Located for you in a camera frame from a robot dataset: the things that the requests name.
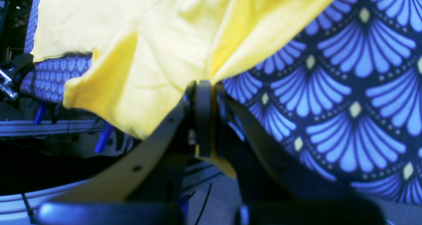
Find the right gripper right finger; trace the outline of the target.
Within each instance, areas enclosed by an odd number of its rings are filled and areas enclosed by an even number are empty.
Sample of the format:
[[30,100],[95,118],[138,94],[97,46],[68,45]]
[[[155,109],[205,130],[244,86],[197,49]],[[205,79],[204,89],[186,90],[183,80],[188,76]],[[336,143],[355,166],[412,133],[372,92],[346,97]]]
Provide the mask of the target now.
[[236,171],[245,202],[343,201],[350,192],[312,172],[282,149],[252,114],[214,87],[218,155]]

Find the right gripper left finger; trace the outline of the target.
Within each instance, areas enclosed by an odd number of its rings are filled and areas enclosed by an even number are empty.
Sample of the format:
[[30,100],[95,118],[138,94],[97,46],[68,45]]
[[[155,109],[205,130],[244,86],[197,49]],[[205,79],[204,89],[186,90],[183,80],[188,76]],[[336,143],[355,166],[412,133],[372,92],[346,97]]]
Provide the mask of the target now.
[[121,202],[133,197],[157,173],[153,189],[175,185],[189,158],[211,154],[211,84],[192,82],[183,97],[139,146],[87,183],[53,202]]

